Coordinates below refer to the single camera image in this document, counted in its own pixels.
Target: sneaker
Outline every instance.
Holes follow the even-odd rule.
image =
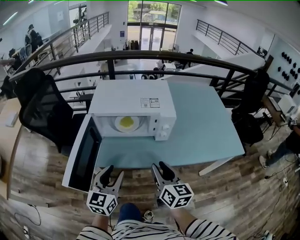
[[[272,150],[268,150],[267,151],[267,157],[268,157],[268,159],[270,159],[271,158],[271,155],[274,153],[274,151],[272,151]]]
[[[259,156],[259,162],[260,162],[260,164],[262,165],[262,167],[264,168],[264,169],[266,169],[268,166],[266,165],[266,158],[264,158],[263,156]]]
[[[152,211],[148,210],[144,214],[145,223],[152,223],[154,214]]]

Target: striped shirt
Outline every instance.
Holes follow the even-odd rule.
[[[185,235],[177,229],[161,224],[142,223],[135,220],[119,222],[112,234],[93,226],[85,227],[78,240],[238,240],[238,238],[223,227],[208,220],[196,219],[189,224]]]

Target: ceiling light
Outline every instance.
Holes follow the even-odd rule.
[[[227,1],[224,1],[224,0],[215,0],[215,2],[225,5],[225,6],[228,6]]]
[[[8,23],[9,20],[11,20],[18,12],[15,12],[14,14],[12,14],[6,21],[5,23],[3,23],[3,26]]]
[[[60,2],[63,2],[63,1],[60,1]],[[60,2],[57,2],[57,3],[55,3],[55,4],[58,4],[58,3],[60,3]],[[55,5],[55,4],[54,4],[54,5]]]

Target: black and white striped sleeve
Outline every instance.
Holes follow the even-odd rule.
[[[113,240],[113,238],[108,232],[100,228],[86,226],[80,232],[76,240]]]
[[[198,240],[238,240],[233,233],[218,224],[200,219],[191,222],[185,234],[187,237]]]

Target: warning label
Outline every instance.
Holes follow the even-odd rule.
[[[160,107],[158,98],[141,98],[141,107]]]

